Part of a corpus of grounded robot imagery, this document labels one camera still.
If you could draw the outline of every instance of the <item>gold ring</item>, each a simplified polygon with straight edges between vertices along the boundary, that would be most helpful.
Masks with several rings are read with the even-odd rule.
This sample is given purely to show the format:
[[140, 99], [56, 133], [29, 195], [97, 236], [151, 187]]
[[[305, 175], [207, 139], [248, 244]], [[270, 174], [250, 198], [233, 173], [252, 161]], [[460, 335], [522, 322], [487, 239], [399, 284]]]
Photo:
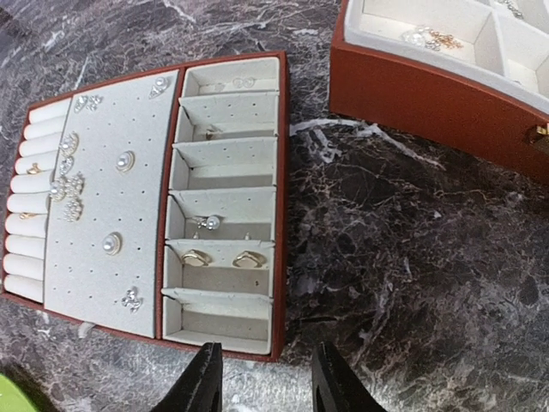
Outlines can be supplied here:
[[32, 217], [38, 216], [38, 213], [20, 213], [19, 218], [24, 221], [25, 219], [30, 219]]
[[181, 262], [183, 262], [183, 264], [189, 264], [191, 266], [208, 266], [211, 261], [212, 259], [206, 253], [195, 251], [194, 249], [187, 251], [181, 257]]
[[243, 251], [232, 261], [232, 266], [243, 269], [261, 268], [267, 263], [267, 259], [260, 253], [254, 251]]
[[33, 167], [27, 169], [27, 174], [37, 174], [40, 172], [42, 172], [42, 170], [38, 167], [38, 163], [33, 163]]

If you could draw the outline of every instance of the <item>marble countertop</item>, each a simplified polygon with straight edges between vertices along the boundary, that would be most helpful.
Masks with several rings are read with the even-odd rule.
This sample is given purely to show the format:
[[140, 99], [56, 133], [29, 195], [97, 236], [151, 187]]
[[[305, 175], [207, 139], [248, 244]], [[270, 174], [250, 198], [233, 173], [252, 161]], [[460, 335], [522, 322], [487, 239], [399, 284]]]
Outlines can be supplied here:
[[[331, 340], [389, 411], [549, 410], [549, 190], [328, 111], [335, 0], [0, 0], [0, 208], [27, 106], [199, 58], [285, 49], [292, 141], [287, 345], [226, 359], [230, 412], [310, 411]], [[192, 354], [0, 300], [3, 370], [41, 410], [147, 411]]]

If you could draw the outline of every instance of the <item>marble surface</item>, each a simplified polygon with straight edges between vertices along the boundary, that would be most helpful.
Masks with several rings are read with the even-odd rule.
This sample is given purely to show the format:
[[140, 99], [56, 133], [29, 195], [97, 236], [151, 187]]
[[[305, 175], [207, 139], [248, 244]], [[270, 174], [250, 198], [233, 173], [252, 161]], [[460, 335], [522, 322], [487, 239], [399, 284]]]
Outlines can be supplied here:
[[[113, 76], [286, 49], [287, 346], [225, 360], [224, 410], [310, 411], [333, 341], [388, 410], [549, 410], [549, 190], [327, 109], [335, 0], [0, 0], [0, 209], [29, 103]], [[2, 367], [40, 410], [146, 411], [191, 354], [0, 300]]]

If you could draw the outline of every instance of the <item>jewelry box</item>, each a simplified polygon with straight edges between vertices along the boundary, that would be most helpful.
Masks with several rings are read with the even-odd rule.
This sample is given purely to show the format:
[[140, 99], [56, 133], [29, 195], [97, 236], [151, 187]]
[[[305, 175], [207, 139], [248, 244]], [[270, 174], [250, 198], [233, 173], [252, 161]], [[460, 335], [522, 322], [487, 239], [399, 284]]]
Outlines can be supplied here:
[[329, 107], [549, 183], [547, 0], [343, 0]]
[[33, 104], [2, 296], [174, 348], [284, 344], [283, 51], [123, 76]]

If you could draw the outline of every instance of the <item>brown leather tray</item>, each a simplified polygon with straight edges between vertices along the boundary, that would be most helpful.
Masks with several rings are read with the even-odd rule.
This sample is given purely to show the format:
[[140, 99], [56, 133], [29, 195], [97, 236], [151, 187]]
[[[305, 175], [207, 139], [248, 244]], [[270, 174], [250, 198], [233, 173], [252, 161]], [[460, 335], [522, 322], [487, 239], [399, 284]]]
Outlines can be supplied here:
[[[212, 58], [212, 59], [205, 59], [195, 62], [188, 62], [183, 64], [175, 64], [173, 66], [166, 66], [154, 70], [149, 70], [141, 73], [134, 73], [126, 76], [120, 76], [115, 79], [110, 79], [105, 82], [101, 83], [95, 83], [89, 86], [86, 86], [84, 88], [80, 88], [75, 91], [71, 91], [65, 94], [60, 94], [59, 96], [53, 97], [51, 99], [43, 100], [41, 102], [33, 103], [28, 109], [27, 109], [27, 116], [25, 117], [25, 123], [21, 129], [21, 140], [20, 142], [24, 141], [24, 136], [22, 134], [22, 131], [29, 125], [29, 113], [36, 108], [46, 106], [50, 103], [54, 103], [56, 101], [60, 101], [63, 99], [67, 99], [69, 97], [72, 97], [74, 94], [78, 94], [84, 91], [88, 91], [94, 88], [107, 86], [116, 82], [123, 82], [128, 81], [132, 79], [136, 79], [138, 77], [143, 76], [150, 76], [158, 73], [162, 73], [169, 70], [179, 70], [178, 75], [178, 82], [176, 86], [176, 95], [179, 96], [181, 94], [182, 88], [183, 88], [183, 80], [185, 71], [188, 68], [204, 65], [204, 64], [214, 64], [214, 63], [222, 63], [222, 62], [229, 62], [229, 61], [237, 61], [237, 60], [244, 60], [248, 58], [268, 58], [268, 57], [275, 57], [280, 60], [280, 70], [281, 70], [281, 84], [280, 84], [280, 115], [279, 115], [279, 136], [278, 136], [278, 165], [277, 170], [278, 176], [277, 176], [277, 201], [276, 201], [276, 238], [277, 238], [277, 246], [275, 247], [274, 251], [274, 289], [273, 289], [273, 329], [272, 329], [272, 347], [271, 347], [271, 353], [268, 355], [256, 355], [256, 354], [244, 354], [239, 352], [230, 352], [230, 351], [224, 351], [226, 356], [240, 358], [240, 359], [246, 359], [246, 360], [254, 360], [254, 361], [276, 361], [282, 351], [282, 348], [284, 347], [284, 332], [285, 332], [285, 314], [286, 314], [286, 265], [287, 265], [287, 179], [288, 179], [288, 127], [289, 127], [289, 104], [290, 104], [290, 95], [289, 95], [289, 69], [287, 67], [287, 57], [286, 53], [284, 51], [267, 51], [262, 53], [253, 53], [253, 54], [244, 54], [244, 55], [238, 55], [238, 56], [230, 56], [230, 57], [224, 57], [224, 58]], [[129, 338], [129, 339], [136, 339], [144, 342], [150, 342], [154, 344], [159, 344], [163, 346], [167, 346], [170, 348], [178, 348], [178, 349], [184, 349], [184, 350], [198, 350], [200, 347], [193, 346], [193, 345], [185, 345], [182, 343], [177, 342], [170, 342], [162, 340], [162, 299], [161, 299], [161, 289], [162, 289], [162, 276], [163, 276], [163, 266], [164, 266], [164, 242], [165, 242], [165, 230], [166, 230], [166, 206], [167, 206], [167, 198], [168, 198], [168, 183], [169, 183], [169, 174], [170, 174], [170, 165], [172, 163], [172, 143], [175, 138], [175, 132], [176, 132], [176, 126], [178, 122], [178, 99], [174, 98], [173, 104], [172, 104], [172, 115], [170, 118], [170, 128], [169, 128], [169, 136], [167, 140], [166, 145], [166, 166], [164, 168], [164, 174], [162, 176], [162, 188], [161, 193], [162, 196], [160, 197], [160, 213], [159, 213], [159, 225], [158, 225], [158, 246], [157, 246], [157, 258], [156, 258], [156, 274], [155, 274], [155, 285], [156, 285], [156, 292], [155, 292], [155, 339], [147, 338], [144, 336], [137, 336], [130, 333], [122, 332], [120, 330], [114, 330], [110, 328], [106, 328], [103, 326], [97, 326], [97, 329], [104, 330], [107, 332], [112, 333], [113, 335]], [[20, 158], [19, 153], [17, 153], [17, 156], [15, 160], [17, 161]], [[15, 163], [14, 163], [14, 169], [12, 171], [12, 178], [15, 176]], [[8, 233], [5, 230], [4, 227], [4, 239], [8, 236]], [[7, 253], [7, 250], [4, 246], [4, 255]], [[5, 272], [2, 269], [2, 280], [6, 276]], [[16, 294], [11, 294], [9, 292], [6, 292], [5, 290], [2, 291], [0, 294], [1, 297], [12, 300], [14, 302], [20, 303], [24, 306], [31, 307], [36, 310], [40, 310], [43, 312], [49, 312], [54, 316], [58, 316], [60, 318], [67, 319], [71, 322], [80, 323], [81, 320], [66, 317], [64, 315], [61, 315], [56, 312], [48, 311], [44, 308], [44, 305], [41, 305], [40, 303], [34, 302], [32, 300], [28, 300], [25, 298], [22, 298], [21, 296], [18, 296]]]
[[458, 148], [549, 184], [549, 156], [528, 142], [549, 114], [465, 77], [348, 44], [342, 0], [330, 48], [329, 109]]

